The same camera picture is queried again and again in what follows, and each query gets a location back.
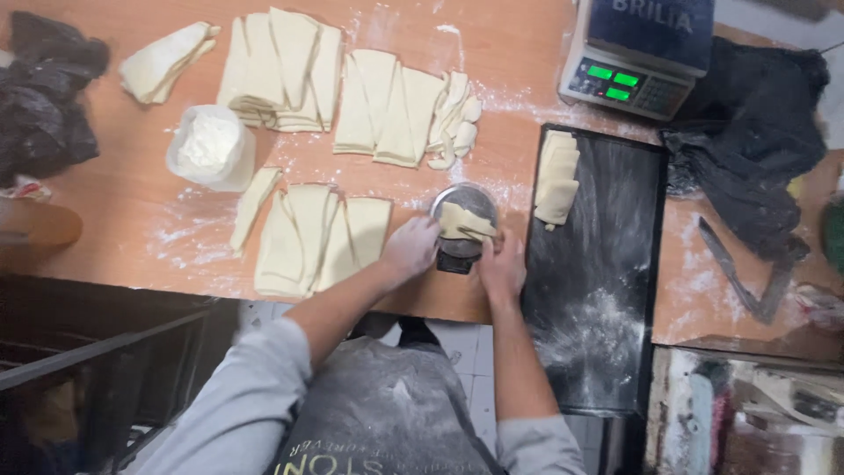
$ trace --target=tiled floor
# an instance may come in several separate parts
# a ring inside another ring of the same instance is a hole
[[[263,322],[277,318],[291,305],[286,303],[241,301],[241,334],[260,328]],[[460,376],[469,416],[475,432],[495,454],[495,387],[492,360],[492,327],[441,320],[428,320],[428,326],[440,339],[446,354]],[[398,344],[401,330],[394,325],[381,339],[390,346]],[[603,439],[603,420],[583,416],[565,416],[577,443],[583,449],[583,461],[589,475],[598,475]]]

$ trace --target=black cloth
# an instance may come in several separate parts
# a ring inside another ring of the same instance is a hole
[[[15,60],[0,68],[0,188],[17,173],[49,177],[100,154],[76,102],[109,62],[100,40],[28,12],[12,12]]]
[[[505,473],[436,336],[422,319],[399,324],[397,347],[359,336],[332,353],[268,474]]]
[[[826,153],[814,110],[829,81],[817,51],[714,37],[709,73],[659,132],[672,154],[668,193],[700,186],[751,251],[780,259],[800,222],[786,186]]]

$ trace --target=black plastic bag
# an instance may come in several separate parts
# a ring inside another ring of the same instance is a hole
[[[100,154],[77,94],[108,67],[109,49],[70,25],[12,12],[14,62],[0,68],[0,188]]]
[[[700,186],[754,254],[776,260],[800,222],[786,187],[826,154],[814,110],[830,76],[817,51],[712,39],[709,73],[660,130],[672,153],[668,193]]]

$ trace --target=black baking tray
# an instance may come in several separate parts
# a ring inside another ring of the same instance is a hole
[[[562,412],[644,417],[668,152],[546,123],[540,153],[549,130],[577,140],[580,188],[565,225],[531,220],[522,311]]]

